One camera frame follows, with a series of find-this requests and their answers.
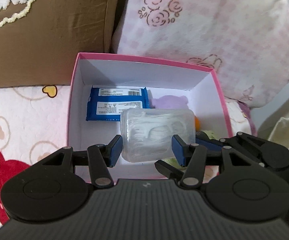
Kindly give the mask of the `orange makeup sponge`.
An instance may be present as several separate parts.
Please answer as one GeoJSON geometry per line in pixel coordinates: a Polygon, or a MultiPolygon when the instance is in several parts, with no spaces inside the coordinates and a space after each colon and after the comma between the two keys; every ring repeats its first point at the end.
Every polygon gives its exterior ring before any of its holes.
{"type": "Polygon", "coordinates": [[[195,116],[195,128],[196,131],[200,131],[200,121],[196,116],[195,116]]]}

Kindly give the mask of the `clear plastic floss box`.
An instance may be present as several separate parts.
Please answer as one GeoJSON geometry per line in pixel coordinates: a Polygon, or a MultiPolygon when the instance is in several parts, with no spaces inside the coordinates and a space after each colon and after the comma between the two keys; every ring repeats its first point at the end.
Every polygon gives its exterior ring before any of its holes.
{"type": "Polygon", "coordinates": [[[174,157],[172,136],[195,142],[195,115],[190,109],[130,108],[120,116],[122,157],[140,163],[174,157]]]}

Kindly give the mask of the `purple plush toy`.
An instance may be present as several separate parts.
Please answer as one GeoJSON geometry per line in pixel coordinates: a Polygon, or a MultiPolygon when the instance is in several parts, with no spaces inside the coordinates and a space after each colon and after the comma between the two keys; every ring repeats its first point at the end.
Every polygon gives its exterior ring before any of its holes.
{"type": "Polygon", "coordinates": [[[165,95],[151,100],[151,107],[156,109],[188,109],[186,96],[165,95]]]}

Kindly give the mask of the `blue wet wipes pack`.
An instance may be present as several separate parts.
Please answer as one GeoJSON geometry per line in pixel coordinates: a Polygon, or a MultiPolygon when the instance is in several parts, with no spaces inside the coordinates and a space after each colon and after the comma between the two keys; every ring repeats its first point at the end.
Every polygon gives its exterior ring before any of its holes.
{"type": "Polygon", "coordinates": [[[87,102],[87,121],[120,121],[127,109],[149,108],[146,88],[95,88],[92,87],[87,102]]]}

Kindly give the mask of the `green yarn ball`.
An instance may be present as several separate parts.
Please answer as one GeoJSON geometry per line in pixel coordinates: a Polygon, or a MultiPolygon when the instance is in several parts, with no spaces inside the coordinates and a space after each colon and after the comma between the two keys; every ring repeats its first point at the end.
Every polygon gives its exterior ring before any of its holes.
{"type": "MultiPolygon", "coordinates": [[[[209,130],[204,130],[204,131],[198,131],[196,132],[196,139],[215,139],[217,140],[217,135],[215,135],[215,133],[213,131],[209,131],[209,130]]],[[[176,160],[175,157],[170,158],[170,159],[164,159],[164,162],[172,165],[173,167],[179,168],[181,170],[184,170],[184,167],[181,167],[178,163],[178,161],[176,160]]]]}

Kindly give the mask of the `pink checkered pillow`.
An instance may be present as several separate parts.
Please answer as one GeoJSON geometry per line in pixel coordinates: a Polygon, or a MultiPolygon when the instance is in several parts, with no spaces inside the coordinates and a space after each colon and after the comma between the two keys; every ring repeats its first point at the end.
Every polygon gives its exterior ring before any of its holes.
{"type": "Polygon", "coordinates": [[[211,68],[227,98],[262,107],[289,83],[289,2],[127,0],[112,49],[211,68]]]}

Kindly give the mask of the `brown embroidered pillow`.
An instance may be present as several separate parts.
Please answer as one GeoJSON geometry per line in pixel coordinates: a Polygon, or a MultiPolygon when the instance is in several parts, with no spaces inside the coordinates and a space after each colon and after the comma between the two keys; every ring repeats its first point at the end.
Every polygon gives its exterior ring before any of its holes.
{"type": "Polygon", "coordinates": [[[117,0],[0,0],[0,88],[67,85],[80,52],[109,51],[117,0]]]}

